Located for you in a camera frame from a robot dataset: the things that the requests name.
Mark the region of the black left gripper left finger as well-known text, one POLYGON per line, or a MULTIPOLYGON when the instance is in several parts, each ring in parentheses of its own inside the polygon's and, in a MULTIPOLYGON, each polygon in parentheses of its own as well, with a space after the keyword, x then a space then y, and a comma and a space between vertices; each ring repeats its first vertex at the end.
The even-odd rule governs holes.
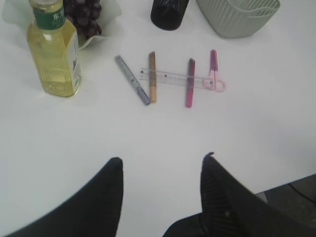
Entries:
POLYGON ((123 201, 123 162, 111 158, 79 191, 11 237, 115 237, 123 201))

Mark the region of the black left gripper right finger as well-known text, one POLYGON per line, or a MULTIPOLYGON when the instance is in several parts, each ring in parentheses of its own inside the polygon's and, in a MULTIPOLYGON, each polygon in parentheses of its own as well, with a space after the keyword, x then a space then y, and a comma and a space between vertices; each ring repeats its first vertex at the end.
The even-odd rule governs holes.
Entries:
POLYGON ((255 196, 208 153, 200 173, 201 213, 173 223, 166 237, 314 237, 255 196))

